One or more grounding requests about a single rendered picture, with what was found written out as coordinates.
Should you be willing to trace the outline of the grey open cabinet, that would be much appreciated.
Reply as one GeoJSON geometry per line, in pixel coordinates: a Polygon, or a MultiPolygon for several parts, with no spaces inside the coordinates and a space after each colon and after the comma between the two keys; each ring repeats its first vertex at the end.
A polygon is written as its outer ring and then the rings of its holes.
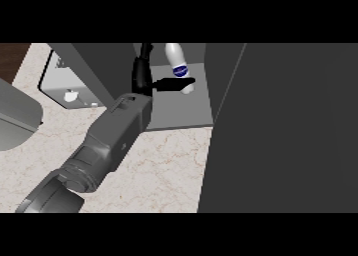
{"type": "MultiPolygon", "coordinates": [[[[49,47],[103,106],[131,91],[131,62],[140,50],[137,43],[52,43],[49,47]]],[[[207,127],[214,124],[244,45],[183,43],[180,47],[189,74],[195,78],[195,90],[189,94],[154,94],[148,126],[151,131],[207,127]]]]}

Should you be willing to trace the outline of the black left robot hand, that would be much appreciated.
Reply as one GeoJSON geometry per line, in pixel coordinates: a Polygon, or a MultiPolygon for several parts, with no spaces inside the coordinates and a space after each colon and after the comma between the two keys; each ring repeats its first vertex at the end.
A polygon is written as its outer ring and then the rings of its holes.
{"type": "Polygon", "coordinates": [[[182,94],[193,92],[195,79],[190,77],[179,79],[174,75],[168,78],[152,80],[149,56],[154,46],[151,43],[143,43],[140,46],[139,56],[133,61],[131,69],[131,92],[151,96],[152,90],[158,92],[179,91],[182,94]]]}

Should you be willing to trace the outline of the dark grey cabinet door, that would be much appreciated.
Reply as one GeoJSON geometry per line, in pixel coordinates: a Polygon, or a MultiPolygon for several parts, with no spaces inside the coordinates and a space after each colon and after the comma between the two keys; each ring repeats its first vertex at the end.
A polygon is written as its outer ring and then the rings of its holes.
{"type": "Polygon", "coordinates": [[[358,212],[358,44],[247,46],[198,209],[358,212]]]}

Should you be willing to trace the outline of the pale grey rounded appliance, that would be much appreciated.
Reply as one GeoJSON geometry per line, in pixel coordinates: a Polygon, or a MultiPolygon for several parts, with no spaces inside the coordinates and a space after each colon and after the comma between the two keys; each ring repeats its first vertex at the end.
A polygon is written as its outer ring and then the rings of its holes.
{"type": "Polygon", "coordinates": [[[0,151],[18,147],[41,124],[40,103],[0,78],[0,151]]]}

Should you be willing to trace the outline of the white bottle with blue label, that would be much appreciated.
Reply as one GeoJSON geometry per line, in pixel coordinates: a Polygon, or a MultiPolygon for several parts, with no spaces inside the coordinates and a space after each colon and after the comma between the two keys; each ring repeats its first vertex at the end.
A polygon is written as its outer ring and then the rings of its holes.
{"type": "Polygon", "coordinates": [[[189,68],[185,61],[185,55],[180,45],[177,43],[167,43],[164,46],[164,52],[174,77],[179,79],[188,78],[189,68]]]}

